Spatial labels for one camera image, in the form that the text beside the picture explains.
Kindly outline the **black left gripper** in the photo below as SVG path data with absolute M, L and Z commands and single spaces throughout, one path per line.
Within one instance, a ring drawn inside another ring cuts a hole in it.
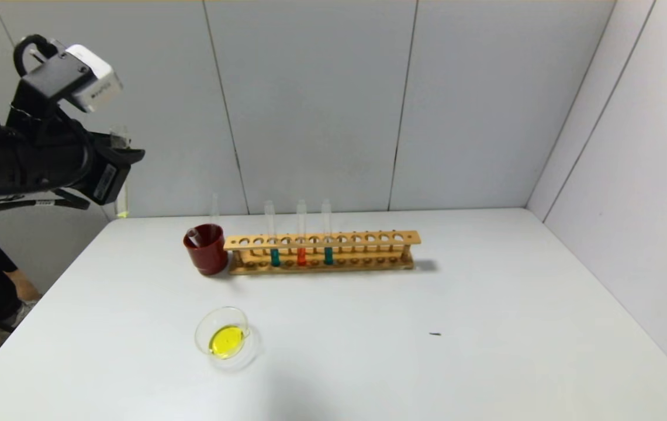
M 131 165 L 146 151 L 114 133 L 90 132 L 76 120 L 54 124 L 54 194 L 83 205 L 74 190 L 96 205 L 116 202 Z

